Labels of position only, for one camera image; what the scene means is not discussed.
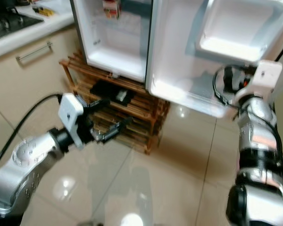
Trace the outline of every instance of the kitchen countertop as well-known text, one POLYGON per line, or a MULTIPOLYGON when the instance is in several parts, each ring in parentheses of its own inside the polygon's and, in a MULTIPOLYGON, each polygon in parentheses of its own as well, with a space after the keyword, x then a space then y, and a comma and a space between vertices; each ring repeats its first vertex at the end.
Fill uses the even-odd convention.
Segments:
POLYGON ((24 28, 18 32, 1 38, 0 56, 74 23, 72 12, 60 15, 55 14, 47 17, 36 14, 33 11, 32 6, 17 7, 17 10, 20 14, 41 18, 44 22, 24 28))

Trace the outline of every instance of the stove burner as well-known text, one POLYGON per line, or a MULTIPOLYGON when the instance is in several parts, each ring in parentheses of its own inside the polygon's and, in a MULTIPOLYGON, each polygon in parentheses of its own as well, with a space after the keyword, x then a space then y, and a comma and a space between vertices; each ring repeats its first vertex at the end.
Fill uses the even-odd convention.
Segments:
POLYGON ((7 8, 0 11, 0 38, 40 22, 43 20, 22 15, 15 7, 7 8))

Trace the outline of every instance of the refrigerator door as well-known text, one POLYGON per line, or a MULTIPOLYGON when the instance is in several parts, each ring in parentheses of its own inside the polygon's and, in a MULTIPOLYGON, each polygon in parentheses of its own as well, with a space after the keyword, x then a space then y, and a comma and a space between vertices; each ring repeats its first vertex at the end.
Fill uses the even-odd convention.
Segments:
MULTIPOLYGON (((262 7, 259 5, 257 8, 253 4, 255 0, 230 1, 235 2, 242 11, 250 11, 250 9, 255 8, 256 10, 252 12, 256 13, 262 7)), ((220 104, 214 97, 212 88, 213 76, 221 66, 228 64, 244 65, 253 60, 252 58, 238 60, 238 57, 229 56, 228 52, 227 54, 220 54, 214 51, 199 49, 199 40, 203 39, 204 27, 208 21, 206 18, 208 17, 207 6, 210 2, 212 0, 153 1, 146 88, 154 96, 217 118, 226 118, 229 109, 220 104)), ((282 6, 279 6, 279 10, 278 5, 276 7, 276 14, 280 15, 280 17, 283 17, 282 6)), ((245 30, 246 25, 238 23, 235 26, 236 24, 232 22, 246 19, 249 24, 255 24, 251 28, 251 33, 247 34, 247 41, 255 40, 254 43, 256 45, 262 45, 260 40, 263 42, 265 40, 257 38, 256 35, 260 34, 259 37, 263 37, 262 33, 267 32, 269 34, 270 30, 264 29, 262 26, 266 26, 266 24, 271 23, 272 19, 275 19, 273 11, 268 11, 270 9, 268 6, 264 8, 266 15, 263 12, 258 12, 253 17, 250 16, 250 12, 248 14, 246 12, 237 13, 235 4, 225 4, 223 7, 229 10, 228 18, 226 20, 223 18, 221 20, 216 18, 214 20, 210 19, 210 34, 216 37, 223 35, 222 32, 214 30, 214 23, 217 23, 216 29, 232 30, 233 33, 239 33, 241 28, 245 30)), ((213 10, 212 12, 212 17, 217 17, 216 15, 219 11, 213 10)), ((229 34, 228 40, 233 37, 233 34, 229 34)), ((239 39, 239 37, 236 37, 234 40, 241 41, 245 45, 247 43, 246 40, 239 39)), ((275 60, 276 56, 273 58, 269 56, 273 56, 275 52, 278 54, 281 52, 283 45, 281 45, 281 48, 278 45, 275 49, 276 43, 280 40, 283 41, 283 39, 278 37, 276 41, 271 42, 264 55, 260 56, 259 59, 275 60)), ((222 77, 223 73, 220 73, 217 78, 217 88, 220 92, 223 92, 224 88, 222 77)), ((234 81, 236 82, 234 86, 238 86, 242 77, 239 72, 234 72, 234 81)), ((233 98, 232 94, 224 95, 228 99, 233 98)))
POLYGON ((115 14, 117 7, 104 8, 103 3, 104 0, 71 0, 86 62, 114 76, 144 82, 151 0, 122 0, 120 14, 115 14))

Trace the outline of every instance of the beige tile floor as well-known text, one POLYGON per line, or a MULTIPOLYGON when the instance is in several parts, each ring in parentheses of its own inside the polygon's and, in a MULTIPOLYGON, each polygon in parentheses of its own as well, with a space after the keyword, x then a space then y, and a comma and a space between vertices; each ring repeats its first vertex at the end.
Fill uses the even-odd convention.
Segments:
POLYGON ((21 225, 119 226, 128 214, 144 226, 228 225, 238 128, 196 112, 182 118, 179 111, 172 107, 150 156, 115 141, 72 148, 42 179, 21 225), (62 199, 57 190, 65 178, 75 186, 62 199))

